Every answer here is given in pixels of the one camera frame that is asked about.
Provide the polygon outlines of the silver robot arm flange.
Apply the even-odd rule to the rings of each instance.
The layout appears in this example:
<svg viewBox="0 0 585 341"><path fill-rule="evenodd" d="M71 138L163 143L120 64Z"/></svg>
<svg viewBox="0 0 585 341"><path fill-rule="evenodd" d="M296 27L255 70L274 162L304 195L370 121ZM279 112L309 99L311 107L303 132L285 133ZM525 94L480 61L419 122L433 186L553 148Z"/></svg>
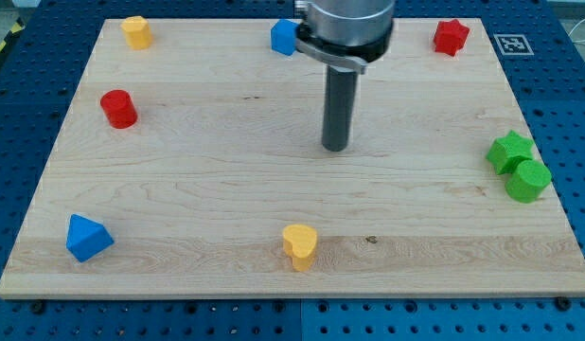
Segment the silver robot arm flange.
<svg viewBox="0 0 585 341"><path fill-rule="evenodd" d="M388 49L394 0L297 1L295 48L328 66L363 74Z"/></svg>

